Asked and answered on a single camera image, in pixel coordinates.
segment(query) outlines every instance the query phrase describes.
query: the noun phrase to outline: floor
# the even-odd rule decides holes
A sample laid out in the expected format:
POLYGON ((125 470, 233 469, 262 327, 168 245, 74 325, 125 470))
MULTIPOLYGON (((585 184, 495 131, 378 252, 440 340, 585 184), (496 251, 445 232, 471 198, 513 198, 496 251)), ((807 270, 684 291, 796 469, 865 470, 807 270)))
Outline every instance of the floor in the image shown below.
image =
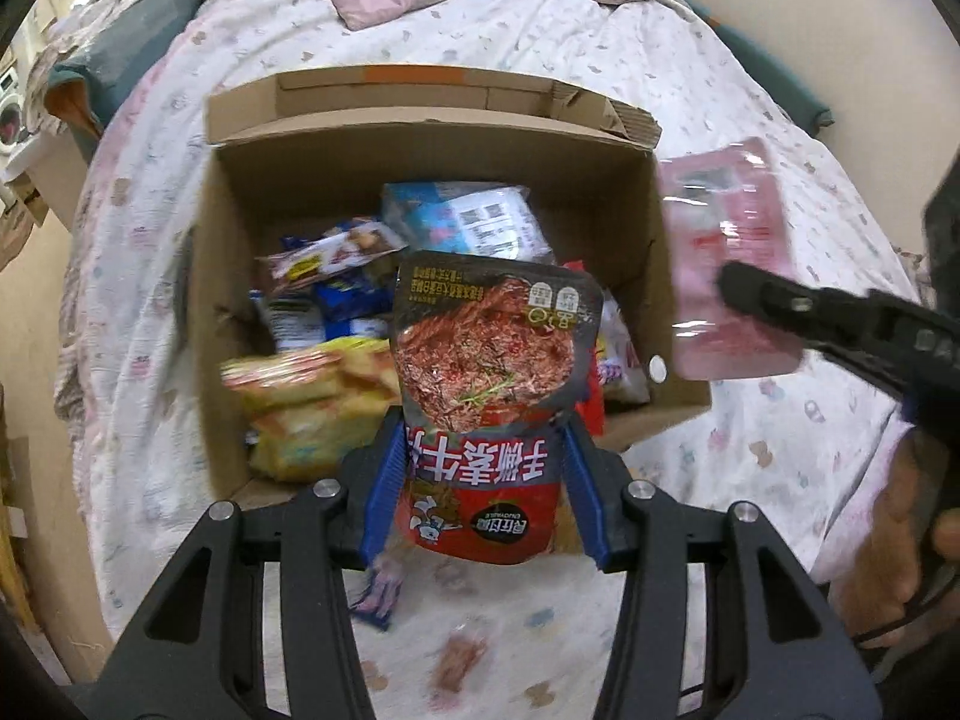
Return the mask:
POLYGON ((27 517, 32 606, 70 677, 88 680, 110 647, 86 528, 71 483, 70 446, 53 410, 58 317, 70 234, 53 214, 0 272, 3 382, 13 493, 27 517))

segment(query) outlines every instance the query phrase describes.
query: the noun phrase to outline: teal cloth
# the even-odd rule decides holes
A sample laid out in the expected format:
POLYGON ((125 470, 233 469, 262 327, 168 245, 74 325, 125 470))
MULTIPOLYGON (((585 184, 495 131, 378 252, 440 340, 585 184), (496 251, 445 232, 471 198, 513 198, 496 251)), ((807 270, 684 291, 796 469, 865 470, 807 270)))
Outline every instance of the teal cloth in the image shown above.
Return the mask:
MULTIPOLYGON (((684 1, 701 19, 710 18, 709 10, 699 2, 684 1)), ((784 63, 769 55, 738 29, 724 23, 712 23, 710 26, 743 69, 767 91, 774 103, 786 111, 797 127, 816 137, 821 129, 834 123, 829 105, 814 95, 784 63)))
POLYGON ((141 0, 85 49, 51 69, 49 89, 80 79, 91 117, 105 128, 137 81, 197 14, 203 0, 141 0))

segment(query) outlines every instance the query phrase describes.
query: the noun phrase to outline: cardboard box flap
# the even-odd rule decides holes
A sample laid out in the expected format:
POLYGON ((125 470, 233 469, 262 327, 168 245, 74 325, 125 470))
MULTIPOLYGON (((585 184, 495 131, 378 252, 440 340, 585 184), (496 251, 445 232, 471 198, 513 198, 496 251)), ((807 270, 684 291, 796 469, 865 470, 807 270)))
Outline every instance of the cardboard box flap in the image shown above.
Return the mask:
POLYGON ((390 127, 402 124, 469 124, 476 127, 496 127, 499 129, 524 129, 550 132, 562 132, 575 138, 592 141, 604 141, 620 146, 628 151, 643 148, 639 143, 619 138, 608 132, 601 132, 581 124, 558 122, 553 119, 536 119, 515 113, 498 111, 470 110, 467 108, 422 108, 395 106, 390 108, 354 108, 343 111, 325 111, 278 119, 256 127, 248 127, 230 135, 222 141, 224 146, 236 143, 248 143, 265 138, 290 135, 296 132, 317 131, 322 129, 343 129, 345 127, 390 127))
POLYGON ((208 100, 206 133, 224 143, 244 130, 305 114, 402 106, 464 108, 552 119, 650 151, 661 129, 646 111, 539 76, 438 65, 371 65, 280 73, 208 100))

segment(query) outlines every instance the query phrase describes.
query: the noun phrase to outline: pink package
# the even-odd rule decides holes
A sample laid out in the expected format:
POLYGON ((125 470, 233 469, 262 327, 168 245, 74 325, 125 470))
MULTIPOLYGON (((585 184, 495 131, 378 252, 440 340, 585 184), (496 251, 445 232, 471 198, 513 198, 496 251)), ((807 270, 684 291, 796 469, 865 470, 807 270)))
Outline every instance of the pink package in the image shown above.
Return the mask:
POLYGON ((716 286, 738 260, 795 278, 784 209, 760 138, 659 163, 677 318, 674 365, 693 381, 776 376, 797 369, 794 336, 728 309, 716 286))

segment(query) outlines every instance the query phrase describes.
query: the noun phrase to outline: yellow snack bag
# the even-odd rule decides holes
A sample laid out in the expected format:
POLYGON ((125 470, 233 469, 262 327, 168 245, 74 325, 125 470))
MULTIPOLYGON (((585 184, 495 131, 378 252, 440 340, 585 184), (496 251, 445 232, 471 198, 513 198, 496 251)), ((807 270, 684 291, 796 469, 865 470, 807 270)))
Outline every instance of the yellow snack bag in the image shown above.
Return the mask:
POLYGON ((282 482, 336 473, 349 450, 376 436, 400 403, 390 344, 335 338, 274 357, 226 362, 224 384, 242 397, 258 433, 251 467, 282 482))

